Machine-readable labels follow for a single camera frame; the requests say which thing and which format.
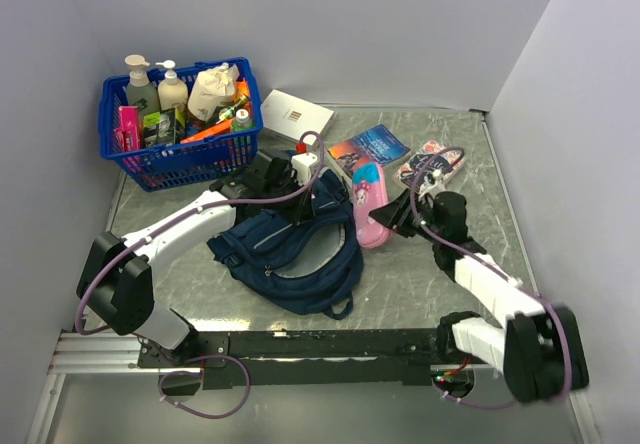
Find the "tabletop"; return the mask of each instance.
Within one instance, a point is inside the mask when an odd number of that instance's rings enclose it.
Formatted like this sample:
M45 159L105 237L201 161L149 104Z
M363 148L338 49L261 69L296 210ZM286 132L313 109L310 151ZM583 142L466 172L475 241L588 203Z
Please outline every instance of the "tabletop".
M505 271L531 287L482 114L337 108L326 144L336 144L377 124L386 125L412 151L431 139L465 149L466 162L447 188L467 198L468 226L475 240ZM260 136L260 147L282 146ZM403 190L392 179L403 162L399 159L385 167L390 200ZM121 195L111 230L121 236L149 226L193 201L209 184L147 193L127 178L117 191ZM354 289L354 310L341 321L323 314L298 316L275 306L214 262L204 242L175 260L163 276L154 276L155 299L201 331L429 328L436 327L440 317L465 310L490 317L471 293L437 268L431 245L422 238L394 235L380 248L363 250L363 255L365 267ZM95 315L89 315L88 321L89 327L99 322Z

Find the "white box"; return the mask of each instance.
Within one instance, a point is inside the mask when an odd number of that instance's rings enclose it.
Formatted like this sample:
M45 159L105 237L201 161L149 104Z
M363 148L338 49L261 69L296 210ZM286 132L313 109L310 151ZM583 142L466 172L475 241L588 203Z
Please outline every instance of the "white box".
M272 136L290 142L299 142L306 131L316 131L324 136L334 112L317 104L273 90L260 106L263 130ZM304 139L305 144L315 149L313 136Z

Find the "book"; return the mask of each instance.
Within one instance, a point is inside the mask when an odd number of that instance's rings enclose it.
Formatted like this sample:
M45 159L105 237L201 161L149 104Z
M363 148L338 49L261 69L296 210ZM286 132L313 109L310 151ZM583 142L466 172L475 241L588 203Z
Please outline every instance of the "book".
M331 146L329 156L348 178L365 164L377 162L385 166L400 159L410 149L402 144L384 124L378 124L346 141Z
M413 180L415 178L416 172L418 169L422 167L424 163L436 152L445 149L445 146L440 144L438 141L429 141L424 146L420 148L418 152L416 152L413 156L409 158L407 162L405 162L400 168L395 172L394 178L400 182L400 184L411 189L411 185L413 184ZM464 158L462 158L455 166L453 166L453 170L449 172L445 172L449 169L453 163L460 157L459 151L449 151L445 152L441 156L438 156L434 159L434 161L429 164L428 170L434 171L436 169L440 169L444 172L443 183L447 183L462 167L464 163ZM427 179L427 173L423 174L423 177L420 182L420 187L418 188L418 194L421 196L429 192L431 189L435 187L434 184L431 184Z

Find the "blue plastic basket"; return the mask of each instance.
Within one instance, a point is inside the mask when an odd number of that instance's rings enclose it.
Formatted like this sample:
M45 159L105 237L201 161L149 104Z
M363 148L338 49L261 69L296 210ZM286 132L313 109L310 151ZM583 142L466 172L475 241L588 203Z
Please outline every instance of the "blue plastic basket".
M158 145L138 151L122 152L114 129L120 126L118 107L127 105L125 89L129 83L129 76L111 77L104 81L100 102L98 130L102 157L117 162L146 191L217 179L236 167L251 163L258 150L262 114L258 85L251 73L249 61L244 57L236 57L219 62L196 62L193 67L176 69L176 73L191 92L200 71L224 62L236 64L240 77L246 79L249 85L252 118L255 123L253 129L212 136L189 144ZM152 69L148 75L149 80L157 85L164 78L164 71Z

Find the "white wall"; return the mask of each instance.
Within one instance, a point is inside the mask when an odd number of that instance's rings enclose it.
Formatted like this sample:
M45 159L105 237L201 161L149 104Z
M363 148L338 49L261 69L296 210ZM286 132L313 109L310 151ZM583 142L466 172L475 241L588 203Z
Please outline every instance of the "white wall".
M98 154L110 74L71 0L0 0L0 435L23 442L116 168Z
M76 0L110 63L247 56L316 102L489 109L549 0Z
M607 443L638 442L640 0L551 0L489 114L541 288L575 311Z

